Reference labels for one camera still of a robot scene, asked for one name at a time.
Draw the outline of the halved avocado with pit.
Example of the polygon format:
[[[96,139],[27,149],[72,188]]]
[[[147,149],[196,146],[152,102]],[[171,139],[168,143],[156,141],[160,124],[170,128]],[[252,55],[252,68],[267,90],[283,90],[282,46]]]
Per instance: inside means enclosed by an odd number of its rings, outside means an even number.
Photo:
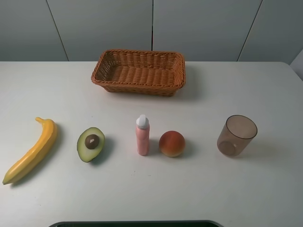
[[[102,151],[104,144],[105,135],[100,129],[96,127],[86,129],[77,141],[80,159],[85,163],[92,161]]]

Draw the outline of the brown wicker basket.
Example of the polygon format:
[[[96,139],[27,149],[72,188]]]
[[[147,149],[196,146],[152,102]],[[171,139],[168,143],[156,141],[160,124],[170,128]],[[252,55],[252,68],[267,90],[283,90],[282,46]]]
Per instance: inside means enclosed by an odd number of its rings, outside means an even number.
[[[107,92],[173,96],[186,83],[185,59],[178,52],[106,50],[91,81]]]

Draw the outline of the pink bottle white cap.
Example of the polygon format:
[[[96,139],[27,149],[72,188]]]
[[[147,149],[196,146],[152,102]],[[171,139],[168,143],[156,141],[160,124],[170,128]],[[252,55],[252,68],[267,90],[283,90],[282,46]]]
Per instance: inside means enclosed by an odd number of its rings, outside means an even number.
[[[136,142],[137,151],[141,156],[146,156],[149,152],[150,124],[148,118],[142,114],[136,120]]]

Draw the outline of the red orange peach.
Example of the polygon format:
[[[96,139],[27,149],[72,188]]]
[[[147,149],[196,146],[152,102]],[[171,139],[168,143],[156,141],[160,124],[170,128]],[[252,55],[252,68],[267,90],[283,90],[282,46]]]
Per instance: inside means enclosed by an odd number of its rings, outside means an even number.
[[[165,132],[159,140],[160,151],[168,157],[177,157],[184,152],[185,138],[177,131]]]

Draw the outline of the brown translucent plastic cup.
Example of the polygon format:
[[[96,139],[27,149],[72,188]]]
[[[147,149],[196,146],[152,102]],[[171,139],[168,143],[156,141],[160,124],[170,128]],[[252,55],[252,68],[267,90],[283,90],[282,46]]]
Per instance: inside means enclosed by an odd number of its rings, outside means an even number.
[[[229,157],[239,155],[256,137],[258,128],[248,117],[232,115],[226,120],[217,140],[219,151]]]

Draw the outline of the black tray edge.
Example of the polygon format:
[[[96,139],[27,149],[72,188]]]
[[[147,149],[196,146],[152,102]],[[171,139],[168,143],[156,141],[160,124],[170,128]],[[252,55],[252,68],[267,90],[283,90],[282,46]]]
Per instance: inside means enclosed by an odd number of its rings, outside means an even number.
[[[209,220],[58,222],[51,227],[222,227]]]

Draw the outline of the yellow banana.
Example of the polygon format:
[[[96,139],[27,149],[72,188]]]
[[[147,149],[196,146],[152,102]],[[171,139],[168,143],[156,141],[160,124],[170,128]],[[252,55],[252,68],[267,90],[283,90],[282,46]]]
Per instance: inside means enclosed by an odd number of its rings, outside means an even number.
[[[53,120],[40,117],[35,120],[42,125],[42,134],[36,144],[6,172],[3,185],[16,183],[30,173],[50,152],[57,139],[58,128]]]

